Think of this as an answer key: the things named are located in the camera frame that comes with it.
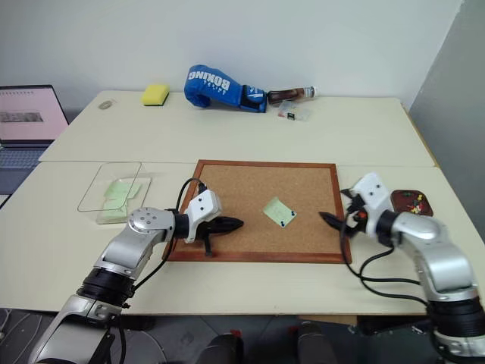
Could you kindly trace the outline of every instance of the laptop keyboard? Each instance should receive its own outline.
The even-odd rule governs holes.
[[[39,164],[39,157],[44,153],[39,150],[0,149],[0,168],[27,169]]]

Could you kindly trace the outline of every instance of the gray floor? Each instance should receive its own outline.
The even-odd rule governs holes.
[[[26,363],[33,343],[52,320],[52,317],[35,313],[26,315],[25,312],[12,312],[4,329],[7,336],[0,341],[1,364],[14,364],[24,348],[23,355],[15,364]],[[5,312],[0,309],[0,324],[4,317]],[[231,330],[241,332],[245,362],[296,364],[294,331],[300,323],[296,316],[168,316],[157,317],[154,328],[147,333],[161,345],[167,362],[171,364],[195,363],[212,338]],[[416,334],[410,328],[365,337],[352,333],[353,330],[346,325],[318,324],[332,343],[339,364],[431,364],[436,360],[427,335]],[[27,345],[38,325],[35,339]],[[125,363],[165,363],[152,338],[140,331],[127,331]],[[113,363],[118,363],[118,335],[111,352]]]

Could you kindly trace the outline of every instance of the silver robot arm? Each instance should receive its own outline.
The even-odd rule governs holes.
[[[30,354],[29,363],[105,363],[114,336],[109,327],[128,307],[133,285],[153,247],[173,237],[193,242],[197,227],[221,213],[214,192],[204,190],[184,214],[153,208],[132,212],[108,244],[77,293],[70,296]]]
[[[385,246],[403,249],[413,260],[438,353],[447,362],[485,362],[485,313],[477,282],[446,226],[435,218],[394,212],[389,191],[375,173],[344,193],[352,200],[350,213],[363,210],[367,215],[362,231]]]

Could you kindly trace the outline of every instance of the small plastic box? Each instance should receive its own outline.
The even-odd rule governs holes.
[[[92,179],[77,211],[97,224],[126,222],[128,214],[142,207],[151,181],[140,162],[104,163]]]

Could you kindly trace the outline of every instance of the cork board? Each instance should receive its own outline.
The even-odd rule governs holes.
[[[232,162],[199,160],[194,177],[221,199],[222,215],[244,225],[228,234],[211,235],[213,256],[204,243],[176,240],[171,261],[341,263],[339,232],[319,211],[343,218],[336,167],[320,163]],[[191,184],[180,211],[196,194]],[[277,196],[296,211],[285,227],[275,224],[263,208]],[[346,254],[350,258],[349,243]]]

